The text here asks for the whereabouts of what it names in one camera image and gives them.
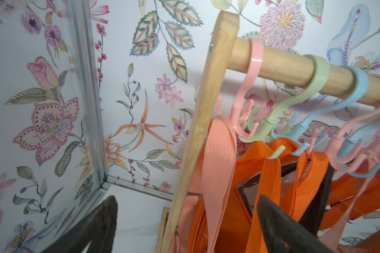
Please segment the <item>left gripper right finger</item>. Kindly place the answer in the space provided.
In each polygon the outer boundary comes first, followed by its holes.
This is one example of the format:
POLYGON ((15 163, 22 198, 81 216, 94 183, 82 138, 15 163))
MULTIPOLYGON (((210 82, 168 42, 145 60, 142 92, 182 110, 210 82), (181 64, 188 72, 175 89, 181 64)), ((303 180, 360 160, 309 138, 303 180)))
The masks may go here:
POLYGON ((269 253, 331 252, 265 195, 259 198, 257 214, 269 253))

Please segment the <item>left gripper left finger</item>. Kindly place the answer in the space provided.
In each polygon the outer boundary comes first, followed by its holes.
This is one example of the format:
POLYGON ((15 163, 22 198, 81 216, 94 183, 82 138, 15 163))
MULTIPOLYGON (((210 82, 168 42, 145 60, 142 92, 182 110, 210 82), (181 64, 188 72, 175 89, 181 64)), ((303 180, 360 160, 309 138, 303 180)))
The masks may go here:
POLYGON ((110 253, 117 228, 118 203, 114 196, 80 220, 71 230, 44 250, 45 253, 110 253))

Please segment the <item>orange sling bag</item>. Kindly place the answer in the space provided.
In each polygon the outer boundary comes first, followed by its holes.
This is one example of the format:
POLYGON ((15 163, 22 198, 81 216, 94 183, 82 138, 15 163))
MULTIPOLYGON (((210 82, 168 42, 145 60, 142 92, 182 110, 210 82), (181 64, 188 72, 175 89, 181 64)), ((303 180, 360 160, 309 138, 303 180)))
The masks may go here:
POLYGON ((265 253, 261 221, 249 215, 237 185, 260 173, 258 197, 266 196, 295 221, 299 221, 317 193, 327 168, 323 152, 295 158, 297 145, 285 138, 271 144, 255 142, 236 158, 232 142, 217 154, 216 142, 208 141, 197 163, 194 189, 201 194, 191 226, 187 253, 265 253))

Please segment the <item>pink sling bag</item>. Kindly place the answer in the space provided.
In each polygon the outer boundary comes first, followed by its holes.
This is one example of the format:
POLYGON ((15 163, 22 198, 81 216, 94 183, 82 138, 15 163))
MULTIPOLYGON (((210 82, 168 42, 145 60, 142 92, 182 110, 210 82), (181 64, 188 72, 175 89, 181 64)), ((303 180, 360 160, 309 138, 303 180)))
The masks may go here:
POLYGON ((191 234, 197 234, 195 226, 201 223, 196 219, 196 212, 201 206, 205 207, 202 214, 206 215, 208 229, 202 237, 208 242, 207 252, 215 251, 232 186, 235 163, 234 127, 226 116, 220 114, 212 120, 205 146, 197 160, 190 186, 192 195, 185 198, 169 249, 171 253, 190 252, 191 234))

